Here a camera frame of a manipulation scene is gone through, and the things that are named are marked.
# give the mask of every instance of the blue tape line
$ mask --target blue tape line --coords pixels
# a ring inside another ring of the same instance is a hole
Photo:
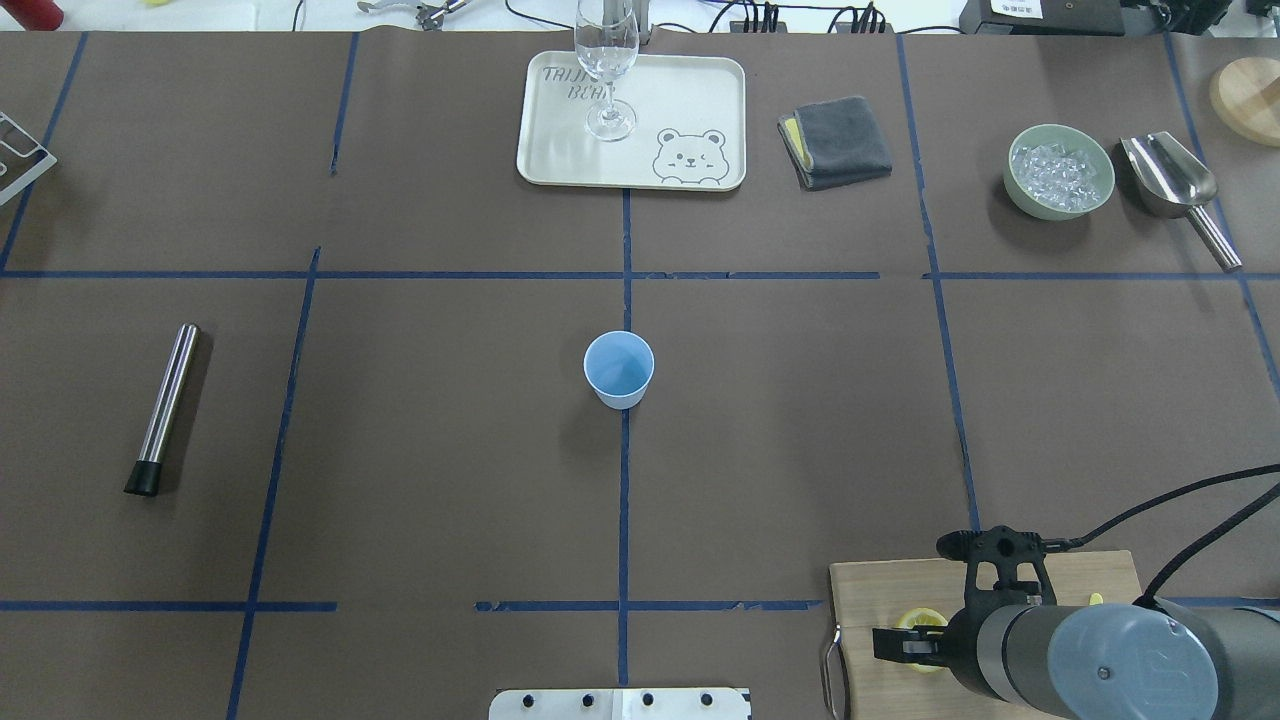
[[[67,67],[67,77],[63,78],[63,90],[58,94],[58,101],[54,102],[54,111],[49,115],[49,124],[45,127],[45,137],[40,142],[46,150],[49,149],[50,141],[54,140],[54,128],[58,127],[58,119],[63,117],[63,106],[67,105],[67,95],[72,91],[72,81],[76,79],[76,70],[79,69],[79,60],[84,55],[86,42],[88,42],[88,33],[82,32],[79,42],[76,44],[76,53],[72,55],[72,63]],[[13,252],[13,245],[18,240],[18,227],[22,225],[22,218],[27,214],[27,202],[31,201],[31,193],[33,190],[36,190],[35,183],[27,186],[27,188],[22,191],[22,197],[18,200],[18,209],[13,214],[13,223],[9,224],[9,234],[4,241],[4,250],[0,250],[0,272],[3,272],[9,264],[9,254]]]
[[[822,606],[820,600],[628,600],[627,612],[804,612]],[[477,602],[476,612],[618,612],[612,600],[502,600]]]
[[[631,190],[622,190],[622,329],[631,332]]]
[[[1276,372],[1275,355],[1271,354],[1271,343],[1267,342],[1267,332],[1262,328],[1262,318],[1258,316],[1258,305],[1253,301],[1253,290],[1248,281],[1239,278],[1240,293],[1244,296],[1244,306],[1249,311],[1249,323],[1253,324],[1253,334],[1258,338],[1258,350],[1262,352],[1262,363],[1267,366],[1267,377],[1271,378],[1271,391],[1276,400],[1280,400],[1280,373]]]
[[[244,612],[244,602],[168,600],[0,600],[0,612]],[[337,602],[262,602],[259,612],[337,612]]]
[[[67,96],[72,91],[72,81],[76,78],[76,70],[79,69],[81,58],[84,56],[86,42],[88,42],[88,33],[82,32],[79,41],[76,42],[76,53],[72,55],[72,63],[67,67],[63,90],[58,94],[58,101],[54,102],[54,111],[49,115],[49,127],[45,128],[45,138],[40,142],[45,147],[49,147],[49,143],[54,140],[54,128],[58,127],[58,119],[63,117],[63,106],[67,105]]]
[[[631,594],[631,410],[622,411],[622,462],[618,489],[618,687],[628,683],[627,610]]]
[[[1178,94],[1178,104],[1181,105],[1183,109],[1183,120],[1187,123],[1187,132],[1190,135],[1192,147],[1196,149],[1196,155],[1203,160],[1204,149],[1201,147],[1199,133],[1196,132],[1196,123],[1192,120],[1192,108],[1187,102],[1187,91],[1183,90],[1183,72],[1178,67],[1178,58],[1174,55],[1174,40],[1169,35],[1169,31],[1165,31],[1165,54],[1169,55],[1169,70],[1174,76],[1174,92]]]
[[[329,159],[329,176],[338,174],[338,149],[342,146],[342,126],[347,122],[347,100],[351,99],[351,77],[356,72],[356,49],[360,47],[360,33],[351,33],[351,49],[347,50],[347,76],[342,81],[342,100],[338,101],[338,123],[333,128],[333,158]]]
[[[617,281],[622,273],[612,272],[506,272],[506,270],[324,270],[320,279],[374,281]]]
[[[1188,607],[1280,607],[1280,597],[1170,597]]]
[[[255,612],[337,612],[337,602],[259,602]]]
[[[0,278],[13,279],[305,279],[297,270],[5,270]]]
[[[947,324],[947,307],[942,299],[942,281],[938,279],[938,250],[933,240],[933,222],[929,220],[929,209],[924,202],[924,163],[920,159],[920,140],[915,128],[915,105],[911,102],[911,79],[906,72],[906,46],[902,36],[893,36],[897,41],[897,68],[902,77],[902,102],[906,105],[906,128],[911,136],[911,159],[915,165],[915,190],[920,196],[920,222],[924,224],[924,234],[928,238],[929,250],[929,275],[933,282],[933,305],[937,307],[938,329],[942,333],[942,357],[947,365],[947,386],[951,389],[951,415],[955,419],[956,436],[960,439],[960,454],[964,461],[964,488],[969,496],[969,527],[982,530],[982,520],[978,516],[978,493],[973,487],[973,465],[969,459],[969,439],[964,429],[964,409],[960,405],[960,383],[956,379],[955,356],[951,352],[951,328]]]
[[[248,662],[248,644],[253,637],[253,612],[244,614],[244,623],[241,625],[239,650],[236,651],[236,670],[232,673],[232,694],[227,701],[227,720],[236,720],[239,712],[239,692],[244,687],[244,666]]]
[[[477,602],[476,612],[617,612],[612,600],[503,600]]]
[[[243,612],[243,602],[152,600],[4,600],[4,612]]]
[[[1187,132],[1192,138],[1192,147],[1196,149],[1196,155],[1207,163],[1204,158],[1204,147],[1201,145],[1199,133],[1196,131],[1196,119],[1192,118],[1190,104],[1187,102],[1187,90],[1183,87],[1183,72],[1178,65],[1178,54],[1174,53],[1174,41],[1169,32],[1165,32],[1165,54],[1169,56],[1169,72],[1172,73],[1174,88],[1178,91],[1178,104],[1183,110],[1183,120],[1187,123]],[[1226,236],[1226,242],[1234,249],[1235,238],[1231,237],[1231,224],[1226,220],[1226,213],[1222,210],[1222,202],[1219,199],[1213,199],[1213,209],[1217,211],[1219,222],[1222,225],[1222,234]],[[1275,355],[1271,352],[1271,342],[1267,340],[1267,332],[1262,327],[1262,319],[1258,316],[1258,306],[1253,301],[1253,291],[1249,290],[1249,275],[1239,275],[1235,278],[1240,284],[1240,295],[1244,297],[1244,306],[1249,311],[1249,322],[1253,324],[1253,336],[1258,341],[1258,350],[1262,352],[1262,363],[1267,368],[1267,378],[1271,380],[1271,392],[1280,400],[1280,372],[1276,372]]]
[[[1225,273],[927,273],[942,281],[1229,281]]]
[[[284,407],[280,410],[280,429],[275,436],[275,456],[271,459],[271,479],[266,486],[266,502],[262,507],[262,527],[257,533],[257,551],[253,555],[253,573],[248,584],[248,601],[244,607],[244,624],[241,628],[241,644],[236,655],[236,671],[232,675],[232,693],[227,703],[227,720],[236,720],[239,710],[239,693],[244,685],[244,666],[248,661],[250,641],[253,637],[253,615],[257,611],[257,594],[262,587],[262,566],[266,564],[266,543],[271,536],[271,516],[275,512],[275,492],[280,484],[280,468],[284,464],[284,441],[289,434],[289,420],[293,415],[293,396],[298,387],[298,365],[302,360],[302,343],[307,336],[307,319],[311,315],[311,297],[316,287],[316,266],[320,264],[320,249],[311,254],[311,266],[307,269],[307,288],[302,293],[302,311],[298,315],[298,332],[293,338],[293,357],[289,361],[289,379],[284,391]]]
[[[641,272],[635,273],[635,279],[637,281],[878,281],[879,273],[827,273],[827,272],[814,272],[814,273],[787,273],[787,272],[763,272],[763,273],[744,273],[744,272],[714,272],[714,270],[692,270],[692,272]]]
[[[820,605],[820,600],[634,600],[628,607],[636,612],[724,612],[728,610],[804,612]]]

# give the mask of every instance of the glass base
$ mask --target glass base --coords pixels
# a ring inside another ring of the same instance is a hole
[[[617,142],[636,129],[636,110],[621,100],[614,100],[609,108],[608,100],[600,100],[586,111],[586,132],[604,142]]]

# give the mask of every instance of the scoop handle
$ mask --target scoop handle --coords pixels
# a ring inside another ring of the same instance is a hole
[[[1213,254],[1217,266],[1222,268],[1224,273],[1234,273],[1240,269],[1240,256],[1235,254],[1235,249],[1226,241],[1226,236],[1222,234],[1213,218],[1208,217],[1208,211],[1204,210],[1203,205],[1197,205],[1188,210],[1187,219],[1192,222],[1196,232],[1199,233],[1201,240],[1204,241],[1204,246]]]

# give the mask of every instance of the round wooden board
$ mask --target round wooden board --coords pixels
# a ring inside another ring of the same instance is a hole
[[[1280,147],[1280,60],[1235,60],[1213,76],[1208,95],[1228,127],[1253,142]]]

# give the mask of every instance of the metal scoop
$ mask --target metal scoop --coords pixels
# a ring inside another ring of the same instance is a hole
[[[1120,145],[1138,176],[1138,192],[1147,209],[1161,218],[1185,217],[1222,272],[1239,270],[1240,256],[1204,210],[1217,197],[1213,173],[1167,132],[1121,138]]]

